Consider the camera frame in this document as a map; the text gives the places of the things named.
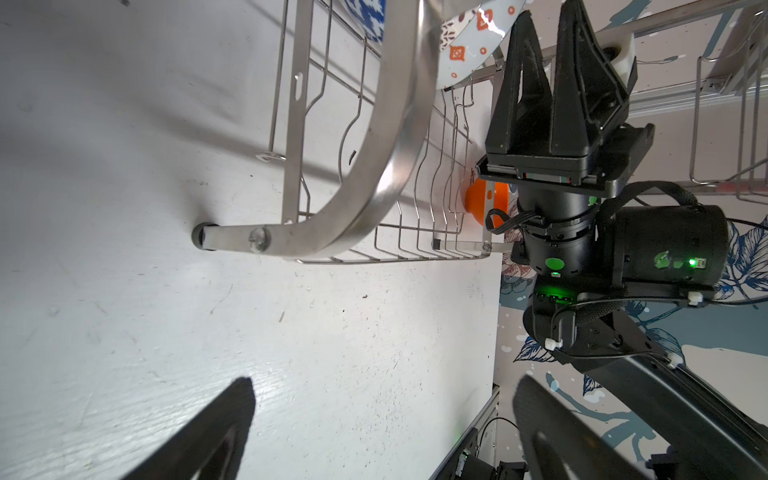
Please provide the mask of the green pattern bowl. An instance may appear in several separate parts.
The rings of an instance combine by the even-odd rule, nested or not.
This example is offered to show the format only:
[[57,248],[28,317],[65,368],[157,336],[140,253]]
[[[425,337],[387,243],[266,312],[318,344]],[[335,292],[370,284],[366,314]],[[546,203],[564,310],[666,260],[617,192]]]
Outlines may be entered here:
[[524,10],[523,0],[473,1],[441,25],[438,89],[451,88],[480,69]]

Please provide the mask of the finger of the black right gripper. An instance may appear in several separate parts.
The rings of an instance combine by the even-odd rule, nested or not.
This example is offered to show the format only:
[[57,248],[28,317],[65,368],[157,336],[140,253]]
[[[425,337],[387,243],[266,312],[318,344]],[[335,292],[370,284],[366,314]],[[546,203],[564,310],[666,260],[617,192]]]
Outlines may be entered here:
[[550,151],[592,155],[628,117],[629,93],[600,47],[584,3],[565,1],[555,55]]
[[486,136],[486,152],[529,154],[543,148],[552,93],[532,15],[524,11],[510,31],[504,77]]

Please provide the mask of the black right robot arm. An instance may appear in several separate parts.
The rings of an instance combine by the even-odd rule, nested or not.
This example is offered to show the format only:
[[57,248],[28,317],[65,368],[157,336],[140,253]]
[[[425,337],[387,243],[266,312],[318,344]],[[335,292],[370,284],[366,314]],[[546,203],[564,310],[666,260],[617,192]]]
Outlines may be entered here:
[[632,302],[715,304],[730,240],[721,208],[674,182],[632,180],[655,134],[628,121],[632,87],[582,2],[561,6],[552,71],[522,12],[476,166],[517,189],[517,212],[489,211],[486,228],[522,234],[511,257],[535,276],[523,316],[531,339],[669,443],[651,460],[657,477],[763,479],[766,427],[628,314]]

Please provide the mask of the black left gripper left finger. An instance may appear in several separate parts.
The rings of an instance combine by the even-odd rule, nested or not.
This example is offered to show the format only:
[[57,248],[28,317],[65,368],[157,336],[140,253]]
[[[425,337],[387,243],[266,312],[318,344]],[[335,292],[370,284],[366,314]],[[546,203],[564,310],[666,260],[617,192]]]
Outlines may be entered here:
[[234,479],[256,410],[252,380],[235,379],[127,479]]

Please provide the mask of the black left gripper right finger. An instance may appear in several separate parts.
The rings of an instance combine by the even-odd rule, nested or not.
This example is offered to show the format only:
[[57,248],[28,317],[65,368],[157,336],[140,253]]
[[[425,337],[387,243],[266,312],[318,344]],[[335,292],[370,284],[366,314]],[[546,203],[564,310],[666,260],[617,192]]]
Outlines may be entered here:
[[644,479],[535,379],[520,380],[512,400],[533,479]]

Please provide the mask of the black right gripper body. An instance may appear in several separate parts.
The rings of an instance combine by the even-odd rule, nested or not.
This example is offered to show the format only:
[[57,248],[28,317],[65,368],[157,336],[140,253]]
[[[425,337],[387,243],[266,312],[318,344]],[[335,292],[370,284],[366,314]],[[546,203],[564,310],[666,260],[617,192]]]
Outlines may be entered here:
[[654,135],[652,123],[624,124],[585,157],[486,154],[476,171],[483,180],[517,187],[614,198],[649,152]]

